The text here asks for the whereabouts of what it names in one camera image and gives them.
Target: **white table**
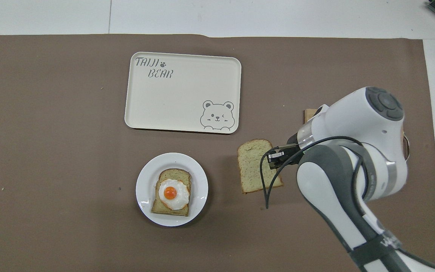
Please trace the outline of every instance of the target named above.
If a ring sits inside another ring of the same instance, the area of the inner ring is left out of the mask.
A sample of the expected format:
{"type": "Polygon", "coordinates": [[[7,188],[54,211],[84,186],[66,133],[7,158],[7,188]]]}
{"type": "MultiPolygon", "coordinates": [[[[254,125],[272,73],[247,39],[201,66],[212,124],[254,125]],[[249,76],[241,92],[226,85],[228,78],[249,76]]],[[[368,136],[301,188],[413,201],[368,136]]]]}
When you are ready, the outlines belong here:
{"type": "Polygon", "coordinates": [[[0,35],[192,33],[423,39],[435,131],[435,14],[425,0],[0,0],[0,35]]]}

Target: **bear face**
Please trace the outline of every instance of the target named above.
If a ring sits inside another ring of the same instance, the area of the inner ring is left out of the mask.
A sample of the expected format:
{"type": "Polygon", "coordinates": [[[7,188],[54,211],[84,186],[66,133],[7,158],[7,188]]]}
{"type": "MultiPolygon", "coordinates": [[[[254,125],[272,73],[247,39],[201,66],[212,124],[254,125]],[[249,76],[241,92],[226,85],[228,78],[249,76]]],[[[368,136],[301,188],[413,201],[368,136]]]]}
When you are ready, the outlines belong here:
{"type": "Polygon", "coordinates": [[[229,131],[234,126],[233,103],[228,101],[224,104],[214,104],[212,101],[206,100],[202,107],[204,112],[201,116],[201,124],[204,129],[229,131]]]}

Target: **fried egg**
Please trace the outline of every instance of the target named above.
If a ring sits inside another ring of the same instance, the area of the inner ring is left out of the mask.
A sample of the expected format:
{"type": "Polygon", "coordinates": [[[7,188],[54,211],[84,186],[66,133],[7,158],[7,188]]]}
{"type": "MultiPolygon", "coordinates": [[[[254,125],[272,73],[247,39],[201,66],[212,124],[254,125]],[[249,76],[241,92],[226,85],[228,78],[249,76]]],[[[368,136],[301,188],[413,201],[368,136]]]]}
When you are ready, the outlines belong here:
{"type": "Polygon", "coordinates": [[[189,203],[188,188],[176,179],[166,179],[160,183],[159,197],[171,210],[180,210],[189,203]]]}

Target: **egg white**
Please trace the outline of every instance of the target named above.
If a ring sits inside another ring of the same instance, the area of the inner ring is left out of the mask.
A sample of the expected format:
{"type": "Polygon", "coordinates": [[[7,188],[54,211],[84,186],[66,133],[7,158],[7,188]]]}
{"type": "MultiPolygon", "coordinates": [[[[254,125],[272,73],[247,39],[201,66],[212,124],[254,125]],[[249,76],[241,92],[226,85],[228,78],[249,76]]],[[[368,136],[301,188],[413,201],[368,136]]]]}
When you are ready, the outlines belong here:
{"type": "Polygon", "coordinates": [[[160,183],[159,188],[160,201],[166,205],[167,208],[171,210],[180,210],[189,203],[189,191],[188,188],[183,184],[182,181],[176,179],[166,179],[160,183]],[[164,196],[164,190],[167,187],[174,187],[177,191],[177,195],[173,199],[167,199],[164,196]]]}

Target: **black cable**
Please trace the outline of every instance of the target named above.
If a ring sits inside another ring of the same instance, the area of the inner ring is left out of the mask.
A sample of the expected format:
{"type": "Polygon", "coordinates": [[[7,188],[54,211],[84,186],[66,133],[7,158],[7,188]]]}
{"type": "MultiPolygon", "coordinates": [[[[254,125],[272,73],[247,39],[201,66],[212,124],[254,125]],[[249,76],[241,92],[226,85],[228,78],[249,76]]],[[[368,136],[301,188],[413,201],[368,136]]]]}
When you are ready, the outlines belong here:
{"type": "Polygon", "coordinates": [[[283,168],[284,168],[285,166],[289,165],[290,162],[292,162],[294,159],[296,159],[296,157],[298,157],[298,155],[303,154],[303,153],[304,153],[306,150],[308,150],[309,148],[312,148],[313,146],[316,146],[316,145],[321,144],[321,143],[323,143],[323,142],[331,141],[331,140],[336,140],[336,139],[349,140],[349,141],[352,141],[352,142],[354,142],[354,143],[356,143],[356,144],[358,144],[358,145],[360,145],[360,146],[364,146],[364,145],[363,145],[361,142],[359,142],[357,139],[354,139],[354,138],[352,138],[352,137],[348,137],[348,136],[333,136],[333,137],[328,137],[328,138],[324,138],[324,139],[321,139],[321,140],[319,140],[319,141],[316,141],[316,142],[314,142],[314,143],[312,143],[312,144],[310,144],[310,145],[304,147],[303,149],[297,151],[297,152],[296,152],[295,154],[293,154],[290,158],[288,158],[288,159],[283,163],[283,165],[281,165],[281,166],[276,170],[276,174],[275,174],[275,176],[273,177],[273,179],[271,179],[271,183],[270,183],[270,187],[269,187],[269,189],[268,189],[268,193],[266,193],[266,186],[264,185],[264,177],[263,177],[263,170],[262,170],[263,168],[262,168],[261,165],[262,165],[263,160],[264,160],[264,157],[266,157],[267,153],[269,153],[269,151],[271,151],[271,150],[273,150],[273,149],[277,149],[278,147],[272,148],[271,150],[267,151],[267,152],[265,153],[265,155],[263,155],[263,157],[261,157],[261,162],[259,163],[259,172],[260,172],[260,175],[261,175],[261,183],[263,184],[263,190],[264,190],[264,201],[265,201],[265,204],[266,204],[266,208],[268,208],[268,204],[269,204],[269,200],[270,200],[270,194],[271,194],[271,188],[273,187],[273,184],[274,184],[276,178],[278,177],[278,175],[280,174],[281,170],[283,170],[283,168]]]}
{"type": "Polygon", "coordinates": [[[365,169],[366,166],[364,164],[364,158],[362,156],[358,155],[357,153],[355,153],[355,155],[357,155],[359,157],[359,159],[357,160],[357,164],[355,165],[355,169],[353,171],[352,188],[350,188],[350,189],[352,190],[352,196],[353,196],[352,201],[353,201],[355,207],[357,208],[357,210],[359,210],[360,215],[364,216],[366,212],[364,211],[364,209],[362,209],[361,205],[359,205],[359,199],[357,197],[357,194],[355,193],[354,188],[357,188],[357,175],[359,174],[360,167],[362,167],[362,169],[365,169]]]}
{"type": "Polygon", "coordinates": [[[270,154],[271,151],[276,149],[278,149],[277,146],[266,151],[264,155],[261,157],[261,160],[259,161],[259,174],[261,175],[261,184],[263,185],[264,199],[266,199],[266,185],[264,184],[264,177],[263,177],[263,160],[270,154]]]}

